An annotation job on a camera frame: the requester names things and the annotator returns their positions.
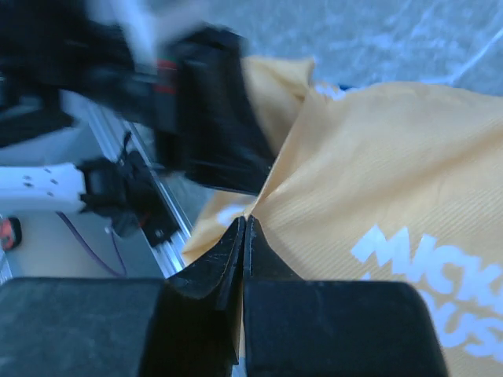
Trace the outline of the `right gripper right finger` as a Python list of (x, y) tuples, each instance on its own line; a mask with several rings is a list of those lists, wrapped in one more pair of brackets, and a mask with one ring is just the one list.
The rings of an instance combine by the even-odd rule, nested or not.
[(249, 218), (244, 337), (250, 376), (445, 376), (428, 308), (410, 285), (304, 280)]

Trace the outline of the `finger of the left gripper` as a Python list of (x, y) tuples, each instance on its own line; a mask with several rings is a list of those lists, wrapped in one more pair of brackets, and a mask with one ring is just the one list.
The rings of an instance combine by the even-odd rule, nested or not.
[(256, 195), (275, 156), (245, 88), (242, 39), (203, 27), (157, 63), (155, 157), (204, 187)]

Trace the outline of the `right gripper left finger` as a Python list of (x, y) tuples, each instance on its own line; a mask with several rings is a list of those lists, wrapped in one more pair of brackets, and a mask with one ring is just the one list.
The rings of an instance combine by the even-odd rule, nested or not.
[(229, 376), (244, 219), (167, 279), (22, 277), (1, 287), (4, 376)]

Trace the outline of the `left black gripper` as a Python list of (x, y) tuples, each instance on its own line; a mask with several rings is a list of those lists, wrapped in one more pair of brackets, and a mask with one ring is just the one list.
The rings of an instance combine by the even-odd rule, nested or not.
[(67, 90), (131, 122), (176, 129), (161, 70), (137, 69), (124, 28), (96, 21), (87, 1), (3, 1), (1, 73), (18, 93)]

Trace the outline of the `yellow pillowcase with blue lining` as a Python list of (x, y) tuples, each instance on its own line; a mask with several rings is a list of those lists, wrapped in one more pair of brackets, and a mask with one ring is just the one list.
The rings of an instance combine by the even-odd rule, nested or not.
[(391, 82), (310, 82), (312, 60), (244, 60), (277, 160), (257, 197), (217, 192), (182, 256), (257, 217), (306, 278), (402, 280), (430, 310), (450, 374), (502, 373), (502, 99)]

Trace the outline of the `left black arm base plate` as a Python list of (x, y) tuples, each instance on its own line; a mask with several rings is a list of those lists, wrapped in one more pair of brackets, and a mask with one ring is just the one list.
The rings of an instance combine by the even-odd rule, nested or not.
[(89, 159), (77, 169), (84, 176), (83, 211), (108, 218), (117, 236), (141, 230), (156, 247), (180, 229), (138, 151), (124, 152), (116, 161)]

